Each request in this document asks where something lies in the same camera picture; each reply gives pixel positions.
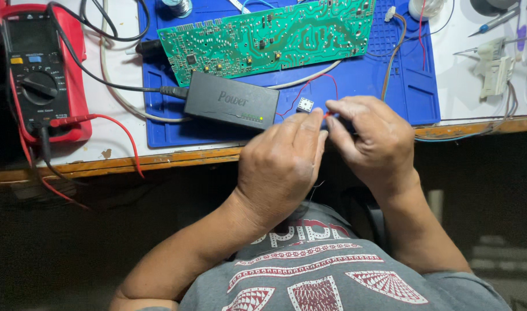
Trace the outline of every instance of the person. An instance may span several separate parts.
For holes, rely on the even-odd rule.
[[[412,127],[374,97],[326,106],[358,136],[333,116],[320,131],[317,108],[253,138],[231,195],[145,255],[110,310],[509,310],[428,207]],[[328,137],[379,203],[392,257],[331,208],[303,202]],[[284,221],[288,233],[274,232]]]

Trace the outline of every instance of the power adapter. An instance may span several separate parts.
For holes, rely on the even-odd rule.
[[[265,130],[273,125],[278,102],[277,90],[193,71],[185,112]]]

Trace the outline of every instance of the printed circuit board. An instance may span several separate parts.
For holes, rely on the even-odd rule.
[[[179,86],[363,55],[375,0],[320,0],[158,30]]]

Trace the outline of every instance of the workbench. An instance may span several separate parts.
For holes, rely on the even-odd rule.
[[[48,3],[48,0],[13,0],[12,2],[13,4]],[[76,0],[59,2],[75,11],[79,9],[79,2]],[[444,25],[451,9],[452,1],[447,1],[440,15],[430,21],[432,31]],[[101,25],[101,15],[91,3],[88,5],[87,14],[91,21],[98,21],[95,23],[98,24],[97,26]],[[113,19],[121,37],[138,34],[136,1],[109,0],[109,16]],[[441,32],[432,35],[442,121],[416,128],[418,135],[449,138],[465,133],[478,133],[488,128],[492,121],[503,117],[505,104],[502,101],[505,97],[491,96],[485,101],[479,99],[483,77],[473,74],[478,60],[477,55],[472,52],[452,55],[503,35],[515,36],[516,18],[486,34],[466,37],[490,19],[491,17],[476,13],[469,1],[455,1],[455,10],[450,23]],[[100,38],[91,31],[85,31],[85,44],[87,60],[83,64],[92,73],[102,76]],[[132,46],[134,46],[132,43],[115,42],[114,47],[108,51],[108,69],[114,83],[142,86],[142,59],[124,53]],[[513,46],[509,44],[506,47],[505,51],[508,55],[514,54]],[[93,80],[87,74],[83,74],[83,77],[89,111],[114,117],[129,129],[136,141],[143,170],[236,161],[242,146],[246,144],[246,142],[226,142],[150,148],[147,144],[145,120],[125,110],[105,85]],[[516,117],[506,121],[493,133],[527,131],[527,47],[523,62],[515,65],[511,81],[516,88],[520,103]],[[122,91],[122,94],[137,107],[144,106],[142,93]],[[93,120],[92,128],[92,138],[86,142],[54,145],[52,164],[72,178],[134,172],[133,151],[125,132],[103,119]],[[28,171],[28,169],[17,169],[0,172],[0,184],[26,181],[31,178]],[[46,176],[51,175],[44,167],[40,167],[39,172]]]

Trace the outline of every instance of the white table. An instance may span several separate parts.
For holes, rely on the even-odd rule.
[[[60,0],[71,9],[78,11],[79,1]],[[48,0],[13,0],[18,3],[48,3]],[[480,43],[508,35],[514,37],[516,18],[487,34],[467,38],[490,17],[476,13],[468,1],[455,1],[455,10],[450,23],[438,34],[432,35],[435,68],[438,83],[438,95],[442,120],[439,125],[465,124],[470,122],[484,122],[489,119],[474,120],[477,117],[501,116],[505,112],[502,96],[492,96],[486,101],[479,100],[482,77],[473,75],[477,64],[476,54],[454,56],[454,52],[473,48]],[[101,25],[101,15],[89,2],[87,14],[91,21],[98,21]],[[432,30],[441,27],[447,20],[452,8],[452,2],[447,0],[443,11],[438,17],[430,21]],[[114,21],[121,37],[138,34],[138,10],[136,1],[109,0],[109,15]],[[100,69],[99,37],[85,32],[87,60],[84,62],[92,73],[102,76]],[[108,51],[108,69],[114,83],[131,86],[142,86],[142,59],[129,56],[125,49],[133,46],[131,43],[115,43]],[[514,44],[506,47],[508,55],[514,54]],[[146,122],[127,110],[110,94],[108,88],[83,74],[88,109],[91,113],[101,113],[121,121],[135,138],[139,155],[150,156],[156,154],[170,154],[179,151],[197,151],[205,149],[240,146],[245,142],[220,143],[213,145],[187,145],[169,148],[150,148],[147,144]],[[515,66],[512,82],[516,88],[520,102],[516,115],[527,115],[527,49],[524,61]],[[143,95],[140,92],[122,91],[123,95],[137,107],[143,107]],[[93,134],[87,142],[78,143],[71,148],[55,147],[52,163],[66,164],[72,162],[89,162],[109,159],[132,157],[133,151],[125,133],[115,124],[104,120],[92,121]]]

